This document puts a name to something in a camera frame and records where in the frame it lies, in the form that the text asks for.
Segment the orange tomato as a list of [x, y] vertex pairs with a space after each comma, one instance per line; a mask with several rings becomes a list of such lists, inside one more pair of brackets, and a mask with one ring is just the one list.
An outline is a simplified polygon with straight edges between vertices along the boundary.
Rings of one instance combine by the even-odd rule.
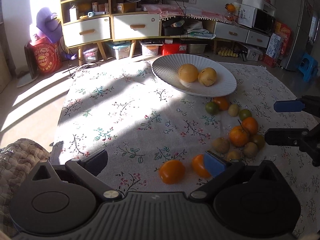
[[204, 166], [204, 154], [198, 154], [191, 161], [193, 171], [201, 178], [210, 178], [210, 173]]
[[166, 161], [159, 169], [159, 176], [165, 184], [177, 184], [185, 176], [185, 166], [179, 160]]

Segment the brown kiwi large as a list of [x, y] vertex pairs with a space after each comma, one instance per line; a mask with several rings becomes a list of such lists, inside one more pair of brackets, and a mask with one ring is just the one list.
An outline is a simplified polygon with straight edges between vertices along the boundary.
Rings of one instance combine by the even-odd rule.
[[219, 137], [212, 142], [212, 146], [217, 153], [226, 154], [230, 149], [230, 142], [223, 137]]

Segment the mandarin with stem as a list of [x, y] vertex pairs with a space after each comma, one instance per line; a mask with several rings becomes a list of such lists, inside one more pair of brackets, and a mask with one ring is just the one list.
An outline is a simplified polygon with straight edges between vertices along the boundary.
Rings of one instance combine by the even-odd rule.
[[249, 142], [249, 132], [241, 125], [233, 127], [229, 132], [229, 140], [236, 147], [243, 147]]

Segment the dark green-brown tomato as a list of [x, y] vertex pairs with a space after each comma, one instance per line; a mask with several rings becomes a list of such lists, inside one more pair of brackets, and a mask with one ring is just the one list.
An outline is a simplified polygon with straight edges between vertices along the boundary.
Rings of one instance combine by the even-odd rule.
[[260, 134], [256, 134], [256, 135], [251, 136], [251, 142], [253, 142], [257, 145], [258, 150], [261, 150], [265, 146], [265, 139]]

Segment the smooth mandarin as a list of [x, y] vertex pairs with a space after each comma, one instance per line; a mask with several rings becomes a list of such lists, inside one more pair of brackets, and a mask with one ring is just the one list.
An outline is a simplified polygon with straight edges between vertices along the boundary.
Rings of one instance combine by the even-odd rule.
[[241, 125], [249, 132], [250, 135], [256, 135], [258, 133], [258, 122], [253, 117], [245, 118]]

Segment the green lime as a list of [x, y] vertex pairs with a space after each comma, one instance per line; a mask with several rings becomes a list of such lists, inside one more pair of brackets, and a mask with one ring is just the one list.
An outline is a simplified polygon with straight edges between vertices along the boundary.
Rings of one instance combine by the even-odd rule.
[[219, 106], [211, 101], [205, 105], [206, 112], [210, 115], [216, 115], [219, 112]]
[[249, 118], [249, 117], [252, 117], [252, 113], [250, 110], [248, 109], [242, 109], [240, 112], [239, 112], [239, 118], [241, 121], [244, 121], [245, 119]]

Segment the small kiwi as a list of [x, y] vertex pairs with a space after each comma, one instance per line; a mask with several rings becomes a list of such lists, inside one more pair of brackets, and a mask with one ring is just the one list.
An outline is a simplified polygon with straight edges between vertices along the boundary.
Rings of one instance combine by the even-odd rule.
[[228, 114], [232, 117], [236, 117], [238, 116], [240, 112], [240, 108], [237, 104], [232, 104], [230, 105], [229, 109], [228, 109]]

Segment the round yellow pear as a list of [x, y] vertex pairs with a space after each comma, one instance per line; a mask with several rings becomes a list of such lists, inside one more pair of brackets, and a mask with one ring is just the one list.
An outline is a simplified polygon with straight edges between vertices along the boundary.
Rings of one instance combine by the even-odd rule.
[[194, 82], [198, 78], [198, 69], [193, 64], [183, 64], [178, 70], [179, 78], [184, 82]]

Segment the floral tablecloth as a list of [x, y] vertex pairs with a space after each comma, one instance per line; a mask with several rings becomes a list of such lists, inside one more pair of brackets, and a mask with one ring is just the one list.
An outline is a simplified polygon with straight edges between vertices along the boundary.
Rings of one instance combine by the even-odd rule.
[[[79, 69], [63, 104], [57, 139], [50, 161], [64, 164], [83, 159], [101, 148], [108, 152], [107, 167], [99, 178], [122, 194], [131, 191], [184, 191], [186, 194], [209, 179], [200, 178], [191, 160], [218, 137], [228, 138], [239, 117], [227, 111], [209, 115], [210, 98], [192, 96], [155, 77], [148, 62], [114, 62]], [[308, 128], [317, 125], [307, 113], [276, 113], [273, 104], [296, 96], [264, 67], [223, 63], [235, 77], [237, 88], [228, 101], [251, 111], [258, 133], [269, 128]], [[160, 166], [177, 159], [186, 167], [183, 181], [165, 185]], [[319, 167], [296, 147], [264, 146], [249, 165], [272, 161], [301, 204], [294, 229], [296, 236], [319, 230]]]

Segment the white ribbed plate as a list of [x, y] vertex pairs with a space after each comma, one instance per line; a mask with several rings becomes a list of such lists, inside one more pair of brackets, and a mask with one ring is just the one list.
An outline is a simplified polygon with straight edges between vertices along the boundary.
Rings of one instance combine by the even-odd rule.
[[[213, 68], [217, 72], [217, 81], [206, 87], [197, 80], [191, 83], [181, 80], [178, 76], [178, 70], [181, 65], [186, 63], [193, 64], [198, 71], [207, 67]], [[226, 67], [211, 59], [197, 55], [171, 54], [159, 57], [152, 64], [152, 72], [175, 89], [195, 96], [210, 98], [227, 96], [232, 94], [237, 87], [234, 75]]]

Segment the red printed bucket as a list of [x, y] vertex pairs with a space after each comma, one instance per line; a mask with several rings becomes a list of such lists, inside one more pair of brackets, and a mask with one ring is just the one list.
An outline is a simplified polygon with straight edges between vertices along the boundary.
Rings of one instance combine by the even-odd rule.
[[62, 67], [58, 43], [52, 43], [47, 37], [29, 42], [41, 74], [52, 74]]

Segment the red box under cabinet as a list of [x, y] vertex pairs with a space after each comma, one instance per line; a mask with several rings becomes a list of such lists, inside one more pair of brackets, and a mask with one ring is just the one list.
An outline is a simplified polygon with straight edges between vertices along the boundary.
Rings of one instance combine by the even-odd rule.
[[187, 45], [180, 43], [163, 44], [160, 48], [160, 54], [162, 56], [171, 54], [185, 54], [187, 52]]

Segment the white wooden drawer cabinet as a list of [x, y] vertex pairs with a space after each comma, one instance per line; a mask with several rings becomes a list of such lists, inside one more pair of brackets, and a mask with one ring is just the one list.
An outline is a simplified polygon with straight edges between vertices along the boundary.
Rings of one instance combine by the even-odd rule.
[[111, 27], [113, 41], [131, 42], [129, 57], [132, 58], [137, 40], [160, 36], [160, 14], [149, 14], [142, 11], [114, 14], [111, 17]]

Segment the purple plush toy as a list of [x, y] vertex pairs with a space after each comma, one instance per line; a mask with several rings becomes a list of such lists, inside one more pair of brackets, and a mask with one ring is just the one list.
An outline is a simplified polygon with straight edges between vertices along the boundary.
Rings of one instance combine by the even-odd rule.
[[59, 42], [63, 36], [61, 22], [57, 14], [52, 13], [49, 8], [39, 10], [36, 16], [36, 26], [51, 43]]

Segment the wooden shelf cabinet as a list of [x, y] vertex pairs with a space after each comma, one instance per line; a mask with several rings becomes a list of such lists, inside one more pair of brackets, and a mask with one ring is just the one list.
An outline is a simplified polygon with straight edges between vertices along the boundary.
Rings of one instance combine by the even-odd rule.
[[60, 0], [62, 33], [67, 52], [77, 49], [78, 62], [86, 63], [84, 48], [95, 44], [103, 60], [103, 43], [112, 40], [111, 0]]

